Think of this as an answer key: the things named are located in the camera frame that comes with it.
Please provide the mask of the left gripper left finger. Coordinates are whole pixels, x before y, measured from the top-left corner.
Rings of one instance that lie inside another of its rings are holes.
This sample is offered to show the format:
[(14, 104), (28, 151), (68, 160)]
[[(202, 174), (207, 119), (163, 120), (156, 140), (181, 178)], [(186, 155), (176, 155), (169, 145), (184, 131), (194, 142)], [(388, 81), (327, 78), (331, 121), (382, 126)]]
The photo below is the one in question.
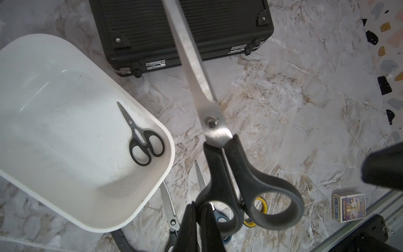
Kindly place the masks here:
[(181, 227), (173, 252), (197, 252), (197, 227), (195, 203), (188, 204), (182, 218)]

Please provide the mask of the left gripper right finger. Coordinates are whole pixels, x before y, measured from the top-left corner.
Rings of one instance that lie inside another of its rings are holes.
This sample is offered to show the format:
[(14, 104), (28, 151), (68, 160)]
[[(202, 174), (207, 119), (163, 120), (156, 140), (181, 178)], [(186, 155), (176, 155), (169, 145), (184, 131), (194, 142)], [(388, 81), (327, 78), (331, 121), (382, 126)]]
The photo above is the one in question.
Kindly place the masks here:
[(200, 238), (202, 252), (226, 252), (211, 205), (201, 208)]

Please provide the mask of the black handled steel scissors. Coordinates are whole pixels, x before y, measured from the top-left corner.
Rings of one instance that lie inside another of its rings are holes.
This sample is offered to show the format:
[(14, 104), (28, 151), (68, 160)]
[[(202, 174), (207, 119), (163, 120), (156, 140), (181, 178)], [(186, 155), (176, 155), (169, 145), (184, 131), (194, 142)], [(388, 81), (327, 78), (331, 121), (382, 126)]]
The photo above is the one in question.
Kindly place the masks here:
[(161, 191), (161, 197), (162, 197), (162, 202), (165, 210), (165, 215), (167, 218), (167, 222), (169, 224), (170, 228), (170, 233), (169, 233), (169, 239), (167, 241), (167, 244), (165, 246), (164, 251), (165, 252), (170, 252), (173, 247), (175, 246), (176, 240), (177, 240), (177, 234), (180, 229), (179, 221), (177, 219), (176, 211), (169, 193), (169, 190), (167, 189), (167, 185), (165, 181), (162, 181), (160, 185), (160, 191)]

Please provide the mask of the blue handled scissors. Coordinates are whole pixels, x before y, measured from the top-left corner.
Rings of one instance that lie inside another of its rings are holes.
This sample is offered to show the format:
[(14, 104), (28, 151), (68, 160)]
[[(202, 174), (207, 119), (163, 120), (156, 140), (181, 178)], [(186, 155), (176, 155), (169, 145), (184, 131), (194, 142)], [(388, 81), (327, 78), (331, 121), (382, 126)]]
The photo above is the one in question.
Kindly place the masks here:
[[(200, 187), (200, 190), (203, 191), (206, 188), (206, 182), (205, 182), (204, 176), (203, 176), (201, 169), (196, 160), (195, 160), (195, 167), (196, 167), (196, 173), (197, 173), (197, 178), (198, 178), (198, 182), (199, 182), (199, 187)], [(213, 213), (216, 218), (216, 222), (221, 223), (221, 222), (229, 221), (228, 216), (226, 214), (224, 214), (223, 212), (215, 209), (214, 204), (212, 202), (210, 202), (210, 205), (212, 206)], [(229, 244), (229, 242), (231, 240), (232, 240), (232, 236), (227, 236), (227, 237), (222, 238), (222, 242), (224, 245)]]

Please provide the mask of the large black handled scissors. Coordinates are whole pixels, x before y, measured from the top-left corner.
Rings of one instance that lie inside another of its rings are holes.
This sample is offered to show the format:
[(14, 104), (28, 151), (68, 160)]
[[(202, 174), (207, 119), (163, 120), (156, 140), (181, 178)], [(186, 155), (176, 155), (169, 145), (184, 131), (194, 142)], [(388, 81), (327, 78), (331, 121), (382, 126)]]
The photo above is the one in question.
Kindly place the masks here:
[[(222, 236), (238, 232), (245, 215), (267, 230), (295, 226), (304, 214), (300, 192), (288, 181), (262, 173), (248, 161), (238, 135), (232, 134), (226, 124), (180, 2), (163, 1), (163, 6), (206, 140), (204, 153), (211, 181), (195, 201), (197, 221), (200, 223), (203, 205), (218, 201), (234, 214), (230, 221), (217, 224)], [(279, 214), (263, 214), (255, 207), (263, 193), (282, 194), (291, 203)]]

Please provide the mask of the all black scissors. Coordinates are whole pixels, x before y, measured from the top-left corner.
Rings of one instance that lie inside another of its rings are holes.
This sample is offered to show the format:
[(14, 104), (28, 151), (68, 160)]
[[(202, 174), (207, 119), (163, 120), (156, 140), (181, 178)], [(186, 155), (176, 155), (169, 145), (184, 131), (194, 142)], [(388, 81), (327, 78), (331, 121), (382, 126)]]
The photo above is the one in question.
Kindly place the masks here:
[(129, 244), (121, 229), (111, 232), (111, 236), (120, 252), (137, 252), (137, 250)]

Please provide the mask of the small black scissors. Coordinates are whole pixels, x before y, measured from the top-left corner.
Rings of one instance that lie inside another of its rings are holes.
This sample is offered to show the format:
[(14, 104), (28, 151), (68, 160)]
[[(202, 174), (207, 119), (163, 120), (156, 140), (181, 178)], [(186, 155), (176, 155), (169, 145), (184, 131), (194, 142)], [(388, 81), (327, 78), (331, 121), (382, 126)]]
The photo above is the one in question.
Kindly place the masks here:
[[(136, 125), (135, 121), (131, 118), (129, 113), (125, 110), (123, 105), (121, 105), (120, 102), (117, 102), (117, 105), (125, 118), (126, 123), (130, 127), (132, 131), (132, 138), (129, 142), (129, 152), (131, 155), (132, 160), (139, 166), (141, 167), (146, 167), (152, 162), (152, 157), (159, 158), (161, 157), (164, 152), (165, 152), (165, 143), (163, 139), (160, 137), (159, 134), (157, 134), (153, 130), (144, 130), (140, 128), (139, 126)], [(162, 150), (160, 153), (156, 153), (152, 141), (150, 140), (151, 137), (156, 137), (159, 139), (161, 143)], [(134, 148), (138, 147), (147, 157), (148, 161), (146, 163), (140, 162), (134, 155), (133, 151)]]

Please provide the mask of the white plastic storage box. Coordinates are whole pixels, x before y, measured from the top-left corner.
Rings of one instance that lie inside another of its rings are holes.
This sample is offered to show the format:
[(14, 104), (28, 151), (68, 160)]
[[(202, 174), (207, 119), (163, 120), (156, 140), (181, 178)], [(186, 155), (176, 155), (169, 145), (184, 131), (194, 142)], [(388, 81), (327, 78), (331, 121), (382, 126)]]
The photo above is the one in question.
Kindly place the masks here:
[[(164, 142), (145, 167), (121, 109)], [(174, 158), (169, 130), (73, 44), (31, 34), (1, 49), (1, 176), (78, 227), (129, 224)]]

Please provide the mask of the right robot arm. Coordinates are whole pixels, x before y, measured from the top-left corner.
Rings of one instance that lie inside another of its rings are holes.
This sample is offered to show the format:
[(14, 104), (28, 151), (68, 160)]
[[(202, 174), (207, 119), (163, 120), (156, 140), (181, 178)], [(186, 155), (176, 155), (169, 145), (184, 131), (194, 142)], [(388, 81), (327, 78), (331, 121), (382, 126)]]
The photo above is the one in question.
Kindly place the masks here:
[(364, 161), (362, 181), (394, 190), (403, 190), (403, 143), (371, 153)]

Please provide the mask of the purple card box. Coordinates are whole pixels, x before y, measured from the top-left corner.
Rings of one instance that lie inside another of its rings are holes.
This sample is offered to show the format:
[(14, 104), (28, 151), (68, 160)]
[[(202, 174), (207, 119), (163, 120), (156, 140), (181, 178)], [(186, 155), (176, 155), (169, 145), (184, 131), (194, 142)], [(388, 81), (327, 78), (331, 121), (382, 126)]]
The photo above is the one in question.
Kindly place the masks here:
[(332, 218), (348, 223), (366, 217), (366, 195), (359, 192), (336, 193), (332, 195)]

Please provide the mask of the black ribbed hard case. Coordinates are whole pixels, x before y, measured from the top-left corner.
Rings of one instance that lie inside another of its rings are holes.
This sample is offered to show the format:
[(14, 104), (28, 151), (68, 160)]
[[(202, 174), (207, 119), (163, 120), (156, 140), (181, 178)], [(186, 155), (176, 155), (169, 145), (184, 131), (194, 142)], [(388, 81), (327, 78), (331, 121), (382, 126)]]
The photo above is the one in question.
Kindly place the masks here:
[[(181, 1), (202, 60), (249, 55), (274, 32), (267, 1)], [(161, 1), (91, 1), (106, 60), (121, 77), (181, 64)]]

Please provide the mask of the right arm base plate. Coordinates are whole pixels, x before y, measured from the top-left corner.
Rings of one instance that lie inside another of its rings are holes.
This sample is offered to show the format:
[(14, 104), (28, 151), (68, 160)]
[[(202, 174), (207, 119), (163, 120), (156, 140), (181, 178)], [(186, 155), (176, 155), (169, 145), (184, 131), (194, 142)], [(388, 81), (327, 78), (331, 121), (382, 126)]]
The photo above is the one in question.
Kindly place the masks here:
[(374, 215), (352, 234), (335, 245), (330, 252), (401, 252), (386, 242), (388, 228), (381, 215)]

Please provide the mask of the aluminium rail frame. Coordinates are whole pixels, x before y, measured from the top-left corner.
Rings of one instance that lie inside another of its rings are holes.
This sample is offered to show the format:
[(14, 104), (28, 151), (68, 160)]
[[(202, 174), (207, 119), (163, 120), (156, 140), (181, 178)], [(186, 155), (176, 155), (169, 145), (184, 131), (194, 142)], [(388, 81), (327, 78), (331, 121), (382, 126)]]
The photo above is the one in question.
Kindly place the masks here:
[(403, 227), (402, 191), (389, 191), (367, 209), (367, 217), (365, 219), (355, 220), (344, 225), (340, 230), (315, 247), (313, 251), (329, 252), (335, 245), (356, 231), (374, 215), (381, 215), (384, 218), (389, 238), (397, 234), (397, 231)]

